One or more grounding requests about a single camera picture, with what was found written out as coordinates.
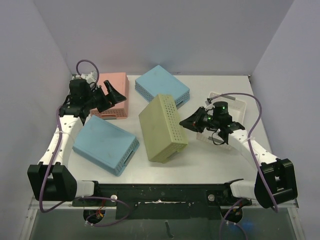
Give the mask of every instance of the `plastic crate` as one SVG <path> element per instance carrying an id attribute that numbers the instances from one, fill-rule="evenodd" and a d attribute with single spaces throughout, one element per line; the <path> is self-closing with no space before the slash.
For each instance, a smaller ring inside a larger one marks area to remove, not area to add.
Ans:
<path id="1" fill-rule="evenodd" d="M 136 136 L 92 116 L 77 135 L 73 150 L 109 173 L 119 176 L 138 147 Z"/>
<path id="2" fill-rule="evenodd" d="M 210 92 L 209 98 L 212 98 L 214 96 L 218 96 L 221 93 L 216 93 L 216 92 Z M 241 124 L 244 123 L 244 118 L 245 118 L 245 112 L 246 112 L 246 107 L 247 103 L 245 101 L 239 100 L 236 97 L 233 97 L 232 95 L 227 95 L 227 96 L 221 96 L 216 99 L 212 100 L 212 103 L 219 102 L 219 101 L 224 101 L 228 103 L 228 110 L 229 114 L 232 116 L 232 120 L 234 122 L 239 122 Z M 215 133 L 212 136 L 212 131 L 204 130 L 203 133 L 196 133 L 196 139 L 210 143 L 214 145 L 213 140 L 215 143 L 220 144 L 223 142 L 223 140 Z M 231 150 L 233 147 L 228 145 L 228 144 L 222 144 L 222 145 L 214 145 L 215 147 L 219 148 L 224 148 L 224 149 L 229 149 Z"/>
<path id="3" fill-rule="evenodd" d="M 185 129 L 171 95 L 157 95 L 139 114 L 149 161 L 165 163 L 188 144 Z"/>
<path id="4" fill-rule="evenodd" d="M 160 65 L 138 77 L 135 90 L 148 102 L 158 94 L 172 95 L 177 108 L 190 99 L 190 89 Z"/>
<path id="5" fill-rule="evenodd" d="M 129 113 L 129 80 L 126 73 L 114 72 L 100 74 L 97 84 L 101 86 L 104 94 L 106 95 L 108 91 L 106 86 L 104 85 L 105 80 L 109 80 L 115 90 L 126 97 L 126 100 L 103 112 L 98 112 L 96 108 L 92 109 L 90 110 L 91 116 L 96 115 L 97 117 L 104 120 L 127 118 Z"/>

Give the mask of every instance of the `blue basket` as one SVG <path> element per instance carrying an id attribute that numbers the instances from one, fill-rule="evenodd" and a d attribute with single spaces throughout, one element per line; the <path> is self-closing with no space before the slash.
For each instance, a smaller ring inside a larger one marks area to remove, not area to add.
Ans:
<path id="1" fill-rule="evenodd" d="M 93 115 L 77 135 L 72 148 L 80 156 L 119 176 L 139 145 L 133 134 Z"/>
<path id="2" fill-rule="evenodd" d="M 190 89 L 160 65 L 138 77 L 135 90 L 148 102 L 158 94 L 172 95 L 177 108 L 190 99 Z"/>

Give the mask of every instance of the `wall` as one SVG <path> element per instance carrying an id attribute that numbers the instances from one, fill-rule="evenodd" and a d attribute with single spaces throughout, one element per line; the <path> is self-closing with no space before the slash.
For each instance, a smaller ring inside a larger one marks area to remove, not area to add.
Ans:
<path id="1" fill-rule="evenodd" d="M 295 165 L 299 216 L 320 235 L 320 2 L 295 0 L 252 75 L 275 154 Z"/>
<path id="2" fill-rule="evenodd" d="M 0 239 L 19 238 L 70 71 L 31 0 L 0 1 Z"/>
<path id="3" fill-rule="evenodd" d="M 102 72 L 248 75 L 293 0 L 34 2 L 72 71 L 88 58 Z"/>

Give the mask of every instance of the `table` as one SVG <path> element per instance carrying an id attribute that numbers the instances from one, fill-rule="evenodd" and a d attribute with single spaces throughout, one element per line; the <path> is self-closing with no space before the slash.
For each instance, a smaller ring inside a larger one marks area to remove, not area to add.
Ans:
<path id="1" fill-rule="evenodd" d="M 96 166 L 72 152 L 68 169 L 77 180 L 96 180 L 101 184 L 223 184 L 243 178 L 255 181 L 257 170 L 235 149 L 227 150 L 196 140 L 196 133 L 186 129 L 188 146 L 171 161 L 162 164 L 147 158 L 144 139 L 139 122 L 139 113 L 148 102 L 135 91 L 135 79 L 129 75 L 129 117 L 109 120 L 110 123 L 136 135 L 140 147 L 121 176 Z M 248 76 L 201 76 L 176 75 L 190 88 L 190 100 L 178 109 L 181 120 L 193 114 L 205 104 L 211 91 L 217 93 L 239 92 L 253 94 Z M 237 96 L 247 103 L 243 125 L 250 129 L 257 119 L 258 107 L 253 98 Z M 270 145 L 262 122 L 252 134 L 268 151 Z"/>

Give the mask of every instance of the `gray wall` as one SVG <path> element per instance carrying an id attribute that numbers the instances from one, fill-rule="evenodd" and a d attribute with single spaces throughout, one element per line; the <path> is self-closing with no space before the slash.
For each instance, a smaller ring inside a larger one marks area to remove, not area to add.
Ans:
<path id="1" fill-rule="evenodd" d="M 252 75 L 275 154 L 294 162 L 306 238 L 320 235 L 320 1 L 295 0 Z"/>
<path id="2" fill-rule="evenodd" d="M 34 2 L 72 71 L 88 58 L 102 72 L 248 75 L 293 0 Z"/>
<path id="3" fill-rule="evenodd" d="M 0 1 L 0 239 L 19 238 L 70 72 L 31 0 Z"/>

